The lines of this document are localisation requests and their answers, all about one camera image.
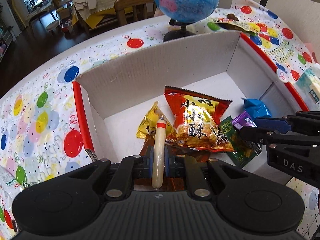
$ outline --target cardboard box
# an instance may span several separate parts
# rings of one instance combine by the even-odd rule
[[[139,154],[144,140],[136,138],[137,128],[156,100],[173,123],[165,85],[232,99],[221,120],[243,111],[242,98],[261,99],[274,117],[300,111],[304,102],[290,84],[279,81],[275,70],[247,36],[230,31],[169,41],[108,61],[73,83],[84,146],[113,163]],[[225,153],[213,155],[232,163]],[[264,150],[244,169],[256,172],[266,160]],[[274,170],[269,168],[266,175]],[[283,183],[288,178],[280,176]]]

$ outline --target yellow snack bag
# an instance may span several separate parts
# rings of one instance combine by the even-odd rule
[[[145,139],[147,134],[154,136],[156,134],[157,121],[160,117],[163,117],[167,122],[166,135],[174,132],[172,125],[158,108],[158,101],[156,101],[141,121],[137,131],[137,138]]]

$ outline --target wooden chair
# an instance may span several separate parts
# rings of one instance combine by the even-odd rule
[[[131,6],[133,10],[133,20],[135,22],[138,21],[138,15],[137,15],[137,9],[136,9],[136,6],[138,5],[143,5],[142,7],[143,18],[147,19],[148,18],[147,5],[146,5],[147,3],[153,3],[153,14],[154,14],[156,11],[156,4],[154,3],[153,0],[116,0],[115,11],[116,11],[117,19],[120,26],[127,24],[127,19],[124,13],[124,9]]]

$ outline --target blue candy wrapper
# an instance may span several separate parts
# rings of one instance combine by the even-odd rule
[[[253,121],[257,117],[272,117],[266,105],[258,99],[245,99],[244,109],[252,117]]]

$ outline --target red snack bag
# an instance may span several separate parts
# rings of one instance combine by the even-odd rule
[[[231,100],[168,86],[164,96],[175,116],[175,131],[167,135],[167,141],[211,152],[234,151],[218,126]]]

